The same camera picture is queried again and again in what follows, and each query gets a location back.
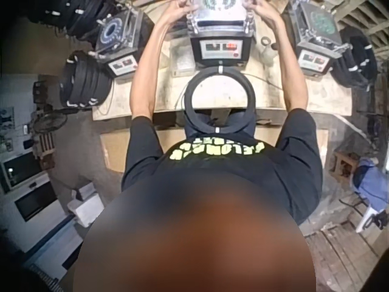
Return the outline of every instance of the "small container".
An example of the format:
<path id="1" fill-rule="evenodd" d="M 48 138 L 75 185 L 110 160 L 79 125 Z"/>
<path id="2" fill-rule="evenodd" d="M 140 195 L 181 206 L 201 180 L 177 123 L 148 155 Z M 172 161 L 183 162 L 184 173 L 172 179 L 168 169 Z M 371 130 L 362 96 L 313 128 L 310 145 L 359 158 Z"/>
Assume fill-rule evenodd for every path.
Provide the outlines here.
<path id="1" fill-rule="evenodd" d="M 189 38 L 171 40 L 170 72 L 173 77 L 185 77 L 195 74 L 196 63 Z"/>
<path id="2" fill-rule="evenodd" d="M 272 67 L 274 65 L 274 58 L 278 55 L 277 43 L 272 43 L 270 38 L 264 36 L 261 39 L 261 44 L 265 47 L 260 55 L 261 63 L 265 66 Z"/>

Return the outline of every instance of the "black t-shirt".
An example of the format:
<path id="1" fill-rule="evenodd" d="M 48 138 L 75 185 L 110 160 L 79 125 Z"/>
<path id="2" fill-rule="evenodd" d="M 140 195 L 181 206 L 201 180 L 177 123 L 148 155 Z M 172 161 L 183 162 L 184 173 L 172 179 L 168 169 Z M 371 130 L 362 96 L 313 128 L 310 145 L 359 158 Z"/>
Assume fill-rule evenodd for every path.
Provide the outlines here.
<path id="1" fill-rule="evenodd" d="M 303 109 L 289 113 L 275 147 L 245 134 L 205 134 L 177 143 L 164 154 L 152 121 L 137 117 L 130 131 L 122 190 L 169 170 L 189 173 L 206 168 L 248 179 L 297 224 L 309 217 L 320 200 L 323 168 L 316 125 Z"/>

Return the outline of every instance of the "machine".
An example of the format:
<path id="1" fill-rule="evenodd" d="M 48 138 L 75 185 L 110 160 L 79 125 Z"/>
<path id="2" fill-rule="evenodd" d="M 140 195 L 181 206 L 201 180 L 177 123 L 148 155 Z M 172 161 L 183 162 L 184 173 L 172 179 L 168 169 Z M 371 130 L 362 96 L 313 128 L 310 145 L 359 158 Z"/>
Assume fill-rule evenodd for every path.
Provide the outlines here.
<path id="1" fill-rule="evenodd" d="M 204 66 L 245 66 L 255 37 L 252 12 L 243 0 L 191 0 L 199 8 L 187 15 L 194 60 Z"/>
<path id="2" fill-rule="evenodd" d="M 89 54 L 104 64 L 113 78 L 131 78 L 154 23 L 141 10 L 126 7 L 117 15 L 106 19 L 102 26 L 96 50 Z"/>
<path id="3" fill-rule="evenodd" d="M 334 15 L 325 7 L 309 0 L 290 0 L 283 19 L 305 75 L 326 75 L 332 62 L 349 48 L 342 42 Z"/>

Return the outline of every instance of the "control panel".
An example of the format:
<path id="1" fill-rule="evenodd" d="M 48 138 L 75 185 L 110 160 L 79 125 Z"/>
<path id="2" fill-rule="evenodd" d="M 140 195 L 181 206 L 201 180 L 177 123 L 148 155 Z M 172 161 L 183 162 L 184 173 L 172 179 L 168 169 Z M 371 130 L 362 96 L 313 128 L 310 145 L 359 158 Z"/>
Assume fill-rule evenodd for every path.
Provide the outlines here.
<path id="1" fill-rule="evenodd" d="M 242 58 L 243 40 L 201 40 L 201 57 L 209 59 Z"/>
<path id="2" fill-rule="evenodd" d="M 133 55 L 127 55 L 123 58 L 110 62 L 108 65 L 116 76 L 132 73 L 136 70 L 136 68 L 138 68 L 138 63 Z"/>
<path id="3" fill-rule="evenodd" d="M 302 50 L 300 57 L 298 58 L 298 63 L 301 68 L 309 69 L 316 72 L 324 72 L 326 69 L 329 58 L 320 54 L 310 52 L 308 50 Z"/>

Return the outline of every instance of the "wooden workbench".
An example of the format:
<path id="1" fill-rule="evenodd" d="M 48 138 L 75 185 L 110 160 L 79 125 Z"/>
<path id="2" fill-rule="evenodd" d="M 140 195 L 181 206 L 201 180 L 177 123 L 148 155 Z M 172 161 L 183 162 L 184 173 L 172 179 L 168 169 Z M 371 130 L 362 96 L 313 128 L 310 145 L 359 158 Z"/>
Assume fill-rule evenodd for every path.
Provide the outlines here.
<path id="1" fill-rule="evenodd" d="M 278 9 L 282 11 L 286 1 L 281 1 Z M 148 16 L 156 22 L 166 9 L 167 3 L 157 2 L 145 7 Z M 279 58 L 275 58 L 274 65 L 265 67 L 259 59 L 264 47 L 260 39 L 269 37 L 273 42 L 273 32 L 266 26 L 260 17 L 255 17 L 257 43 L 253 44 L 250 60 L 243 71 L 253 84 L 256 94 L 256 107 L 259 109 L 284 110 L 284 98 L 281 87 L 281 72 Z M 170 42 L 165 41 L 162 46 L 162 57 L 158 73 L 158 86 L 156 94 L 156 113 L 183 110 L 182 98 L 190 77 L 173 78 L 167 65 L 166 57 L 170 56 Z M 115 81 L 105 103 L 93 109 L 94 120 L 112 119 L 115 117 L 130 116 L 129 94 L 131 82 Z M 331 74 L 322 80 L 307 78 L 309 90 L 308 111 L 339 114 L 350 116 L 352 111 L 351 90 L 338 85 Z M 245 108 L 247 105 L 246 93 L 234 80 L 224 76 L 215 76 L 204 80 L 193 95 L 193 107 L 200 108 Z"/>

